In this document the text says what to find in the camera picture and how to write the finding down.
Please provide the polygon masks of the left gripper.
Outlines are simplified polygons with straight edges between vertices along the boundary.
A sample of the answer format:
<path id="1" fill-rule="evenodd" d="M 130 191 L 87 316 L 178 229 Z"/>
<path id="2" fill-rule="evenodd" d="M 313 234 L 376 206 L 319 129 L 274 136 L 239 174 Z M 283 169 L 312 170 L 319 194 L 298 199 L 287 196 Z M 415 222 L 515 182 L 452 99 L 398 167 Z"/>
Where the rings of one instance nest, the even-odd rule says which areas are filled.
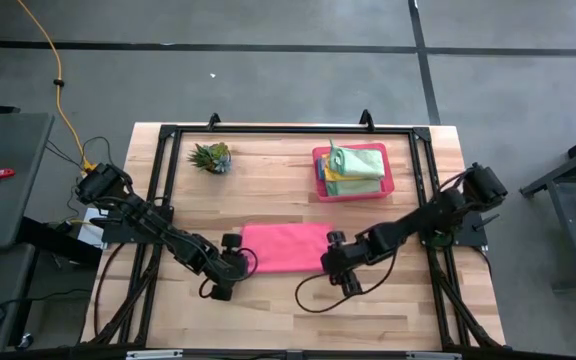
<path id="1" fill-rule="evenodd" d="M 251 276 L 245 255 L 250 249 L 243 248 L 242 236 L 234 233 L 224 234 L 221 245 L 223 252 L 210 258 L 204 268 L 206 278 L 201 283 L 201 297 L 230 301 L 234 286 Z"/>

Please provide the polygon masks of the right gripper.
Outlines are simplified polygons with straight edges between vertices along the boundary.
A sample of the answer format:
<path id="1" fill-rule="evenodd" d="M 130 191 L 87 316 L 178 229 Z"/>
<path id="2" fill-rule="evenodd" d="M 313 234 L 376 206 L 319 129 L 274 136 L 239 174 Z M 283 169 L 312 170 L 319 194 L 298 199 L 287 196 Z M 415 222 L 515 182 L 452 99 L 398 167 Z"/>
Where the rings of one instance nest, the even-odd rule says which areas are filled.
<path id="1" fill-rule="evenodd" d="M 354 273 L 354 268 L 367 263 L 368 249 L 364 243 L 346 243 L 341 231 L 327 234 L 328 248 L 321 256 L 323 271 L 328 275 L 332 285 L 338 285 L 345 297 L 361 295 L 361 284 Z"/>

